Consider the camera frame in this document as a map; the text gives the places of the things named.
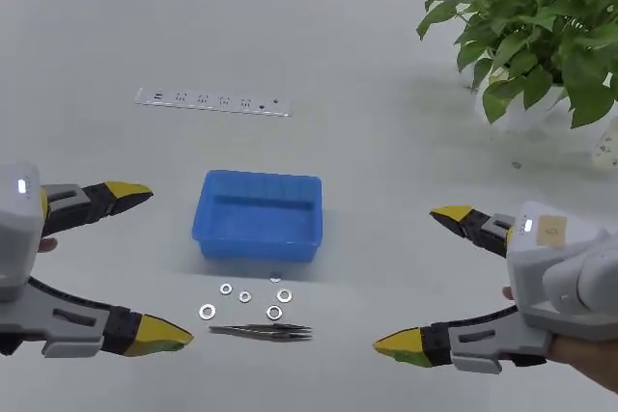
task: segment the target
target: metal tweezers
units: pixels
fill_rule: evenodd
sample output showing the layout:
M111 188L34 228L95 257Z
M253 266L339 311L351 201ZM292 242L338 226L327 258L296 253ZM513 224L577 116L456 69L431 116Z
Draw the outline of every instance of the metal tweezers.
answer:
M312 330L310 327L291 325L288 323L272 323L270 325L219 325L209 328L213 333L270 342L302 342L311 340L312 337Z

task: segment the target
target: blue plastic tray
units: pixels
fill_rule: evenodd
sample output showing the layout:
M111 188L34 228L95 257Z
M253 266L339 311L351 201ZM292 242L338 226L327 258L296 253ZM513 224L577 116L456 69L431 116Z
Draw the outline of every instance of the blue plastic tray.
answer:
M209 259L311 261L322 244L322 182L210 171L192 235Z

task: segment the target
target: power outlet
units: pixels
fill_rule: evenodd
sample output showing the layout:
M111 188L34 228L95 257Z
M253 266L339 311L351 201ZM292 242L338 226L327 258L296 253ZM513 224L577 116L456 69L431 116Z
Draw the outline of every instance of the power outlet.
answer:
M142 88L135 103L149 106L193 108L198 110L248 113L266 116L291 116L292 105L280 98L230 96L225 93L196 91L165 91Z

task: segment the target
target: washer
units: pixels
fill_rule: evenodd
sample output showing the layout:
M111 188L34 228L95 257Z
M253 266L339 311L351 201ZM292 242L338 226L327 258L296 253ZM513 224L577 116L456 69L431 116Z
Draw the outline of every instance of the washer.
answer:
M219 291L223 296L227 296L228 294L232 293L232 289L233 288L231 284L223 284L221 287L219 287Z
M270 320L279 320L283 316L283 310L279 306L269 306L267 309L267 317Z
M251 301L251 293L248 291L241 291L239 294L239 301L241 303L248 303Z
M197 315L202 320L210 320L214 317L215 314L216 314L216 308L212 304L205 304L204 306L200 308L200 310L197 313Z
M277 291L277 299L280 303L289 303L290 301L292 301L292 292L288 289L281 288L279 291Z

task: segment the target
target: table surface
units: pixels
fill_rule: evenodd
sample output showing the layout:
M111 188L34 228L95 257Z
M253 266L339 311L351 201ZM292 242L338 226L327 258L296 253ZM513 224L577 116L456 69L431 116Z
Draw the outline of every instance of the table surface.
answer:
M504 262L449 234L434 206L514 213L539 200L618 225L615 179L515 170L458 83L442 25L424 42L414 0L0 0L0 152L45 183L139 181L139 208L63 234L37 277L168 317L194 331L182 352L45 360L39 344L2 360L4 401L23 412L293 409L503 412L615 410L615 397L548 365L500 376L422 370L372 342L409 326L506 306ZM281 96L290 118L133 104L140 87ZM324 241L306 266L204 261L190 228L206 171L323 180ZM286 320L310 343L209 335L196 316L260 323L283 273ZM253 291L240 305L218 287Z

